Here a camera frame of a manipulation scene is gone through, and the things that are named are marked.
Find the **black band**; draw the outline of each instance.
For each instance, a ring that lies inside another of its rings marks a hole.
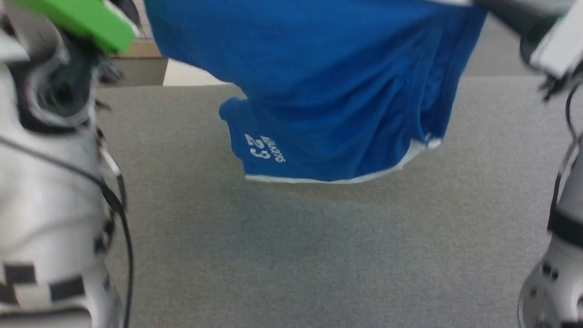
[[[547,229],[560,239],[583,248],[583,224],[560,213],[556,205],[550,210]]]

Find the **gray fabric surface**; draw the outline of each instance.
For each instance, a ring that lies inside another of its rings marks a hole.
[[[230,86],[102,90],[127,175],[133,327],[516,327],[568,134],[539,78],[466,77],[444,144],[354,186],[245,182]],[[125,290],[121,235],[109,258]]]

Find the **blue garment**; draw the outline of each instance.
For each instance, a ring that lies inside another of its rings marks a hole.
[[[359,182],[445,135],[486,12],[427,0],[146,0],[162,54],[239,86],[251,179]]]

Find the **wooden edge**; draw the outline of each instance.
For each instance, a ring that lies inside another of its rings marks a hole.
[[[113,58],[162,58],[160,49],[154,42],[134,42],[125,54],[117,54]]]

